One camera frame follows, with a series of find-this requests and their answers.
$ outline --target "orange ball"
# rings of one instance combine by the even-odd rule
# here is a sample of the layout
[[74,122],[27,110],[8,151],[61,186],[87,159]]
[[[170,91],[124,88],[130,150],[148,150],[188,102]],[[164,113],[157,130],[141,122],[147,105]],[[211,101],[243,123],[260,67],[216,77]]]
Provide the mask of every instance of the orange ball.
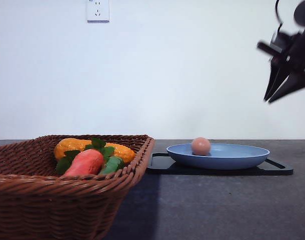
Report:
[[197,137],[191,142],[191,150],[195,155],[205,156],[211,150],[211,143],[204,137]]

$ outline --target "power outlet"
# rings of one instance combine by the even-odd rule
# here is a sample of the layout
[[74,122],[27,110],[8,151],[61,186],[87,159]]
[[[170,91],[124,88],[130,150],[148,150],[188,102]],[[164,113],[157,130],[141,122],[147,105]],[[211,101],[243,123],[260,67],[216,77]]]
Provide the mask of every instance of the power outlet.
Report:
[[109,0],[86,0],[88,23],[109,23]]

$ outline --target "plate rim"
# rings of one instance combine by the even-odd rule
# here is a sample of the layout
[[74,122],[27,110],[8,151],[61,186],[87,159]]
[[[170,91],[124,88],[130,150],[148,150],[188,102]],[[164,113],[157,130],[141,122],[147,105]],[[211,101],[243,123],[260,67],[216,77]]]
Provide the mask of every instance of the plate rim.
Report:
[[176,146],[184,146],[184,145],[192,145],[191,143],[181,143],[181,144],[175,144],[175,145],[171,145],[168,146],[166,148],[167,152],[171,152],[173,154],[177,154],[177,155],[182,155],[182,156],[190,156],[190,157],[196,157],[196,158],[206,158],[206,159],[249,159],[249,158],[258,158],[258,157],[264,157],[264,156],[268,156],[270,155],[270,151],[266,148],[263,147],[259,147],[259,146],[251,146],[251,145],[244,145],[244,144],[234,144],[234,143],[210,143],[211,145],[234,145],[234,146],[243,146],[243,147],[251,147],[251,148],[257,148],[257,149],[262,149],[265,150],[267,153],[265,154],[261,154],[261,155],[253,155],[253,156],[204,156],[204,155],[194,155],[194,154],[183,154],[183,153],[178,153],[178,152],[174,152],[169,150],[169,148],[171,147],[176,147]]

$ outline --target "dark table surface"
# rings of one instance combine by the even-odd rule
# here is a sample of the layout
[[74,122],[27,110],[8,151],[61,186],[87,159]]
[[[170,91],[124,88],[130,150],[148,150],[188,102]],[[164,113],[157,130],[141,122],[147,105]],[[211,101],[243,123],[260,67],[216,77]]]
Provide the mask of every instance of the dark table surface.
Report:
[[[0,140],[0,145],[18,140]],[[153,153],[190,140],[156,140]],[[286,176],[146,173],[105,240],[305,240],[305,140],[211,140],[270,150]]]

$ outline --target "orange carrot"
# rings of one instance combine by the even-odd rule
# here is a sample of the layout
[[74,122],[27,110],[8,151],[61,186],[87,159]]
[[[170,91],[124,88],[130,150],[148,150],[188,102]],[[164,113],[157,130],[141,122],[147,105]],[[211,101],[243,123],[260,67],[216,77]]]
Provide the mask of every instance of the orange carrot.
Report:
[[98,150],[88,149],[75,156],[63,176],[97,174],[103,163],[104,156]]

